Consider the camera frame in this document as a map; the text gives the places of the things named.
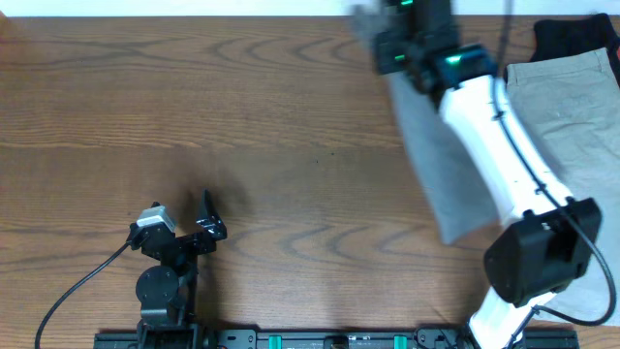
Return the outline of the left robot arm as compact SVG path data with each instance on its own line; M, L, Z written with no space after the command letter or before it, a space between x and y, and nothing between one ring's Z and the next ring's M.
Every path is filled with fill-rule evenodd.
M216 250L211 233L178 237L167 208L157 202L130 226L133 250L158 262L136 284L140 302L138 349L208 349L217 346L213 331L196 320L198 257Z

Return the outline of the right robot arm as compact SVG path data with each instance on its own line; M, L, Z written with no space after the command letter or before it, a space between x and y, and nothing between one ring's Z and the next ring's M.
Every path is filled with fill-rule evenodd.
M490 284L461 329L421 328L398 348L575 348L573 331L537 330L531 319L601 254L602 214L576 200L542 159L515 115L498 72L480 45L465 46L447 1L385 1L372 41L376 71L402 74L429 96L464 145L503 229L483 257Z

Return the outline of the grey shorts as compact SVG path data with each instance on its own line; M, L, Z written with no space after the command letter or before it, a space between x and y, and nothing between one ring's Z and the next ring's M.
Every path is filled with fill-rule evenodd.
M398 129L442 243L494 224L496 207L463 144L403 72L384 76Z

